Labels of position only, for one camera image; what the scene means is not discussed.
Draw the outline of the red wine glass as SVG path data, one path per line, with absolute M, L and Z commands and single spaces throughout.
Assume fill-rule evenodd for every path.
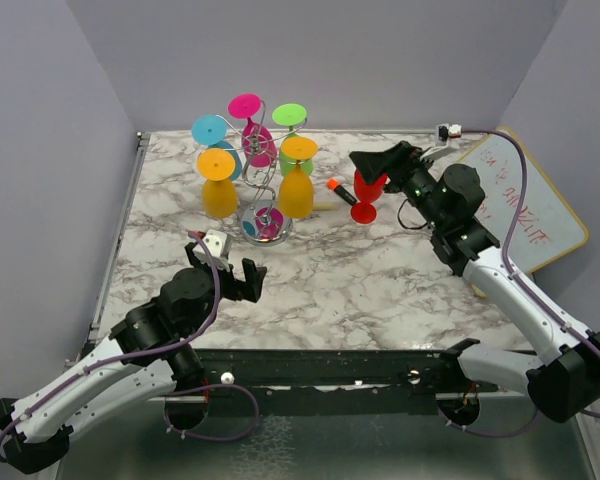
M 384 193 L 384 186 L 388 177 L 383 174 L 371 184 L 367 184 L 359 170 L 354 174 L 354 193 L 357 203 L 351 207 L 352 219 L 359 224 L 369 224 L 376 219 L 377 210 L 374 202 Z

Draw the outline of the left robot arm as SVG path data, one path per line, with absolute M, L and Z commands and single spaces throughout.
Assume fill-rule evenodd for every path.
M 37 473 L 66 455 L 89 422 L 157 396 L 210 395 L 215 386 L 191 343 L 215 322 L 221 300 L 257 302 L 267 270 L 243 259 L 244 277 L 235 278 L 220 240 L 196 240 L 185 251 L 189 267 L 82 360 L 27 397 L 0 399 L 0 463 Z

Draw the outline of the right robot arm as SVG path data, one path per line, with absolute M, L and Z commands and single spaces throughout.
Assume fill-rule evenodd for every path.
M 434 178 L 423 151 L 406 141 L 349 157 L 365 182 L 388 177 L 390 192 L 404 194 L 430 227 L 438 259 L 485 294 L 534 350 L 519 354 L 463 341 L 453 349 L 455 357 L 439 367 L 447 389 L 461 391 L 473 381 L 502 386 L 527 395 L 557 423 L 600 399 L 600 330 L 591 330 L 553 302 L 476 219 L 485 193 L 475 168 L 453 164 Z

